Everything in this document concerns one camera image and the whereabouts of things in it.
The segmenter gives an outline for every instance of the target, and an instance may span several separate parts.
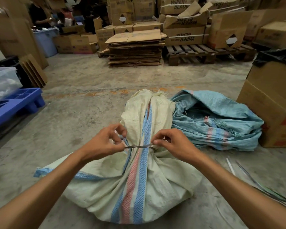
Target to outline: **blue plastic pallet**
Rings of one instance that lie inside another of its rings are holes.
[[[40,88],[24,88],[0,100],[0,125],[18,112],[38,112],[38,108],[45,105],[41,93]]]

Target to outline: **person in black shirt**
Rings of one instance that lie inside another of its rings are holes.
[[[32,0],[33,3],[29,8],[30,16],[32,18],[33,24],[37,27],[50,28],[49,24],[52,19],[47,18],[44,10],[42,9],[43,0]]]

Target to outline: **person's right hand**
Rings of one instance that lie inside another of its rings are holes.
[[[166,148],[175,158],[184,162],[189,162],[200,152],[183,132],[176,128],[160,130],[152,137],[151,142]]]

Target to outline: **clear plastic container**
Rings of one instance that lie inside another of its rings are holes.
[[[0,100],[21,87],[15,67],[0,67]]]

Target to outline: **white plastic bag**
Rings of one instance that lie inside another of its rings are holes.
[[[126,144],[149,144],[159,130],[171,128],[175,103],[162,93],[141,90],[122,114]],[[43,176],[67,156],[36,170]],[[153,221],[194,194],[201,173],[164,148],[129,149],[84,166],[64,195],[103,221],[141,224]]]

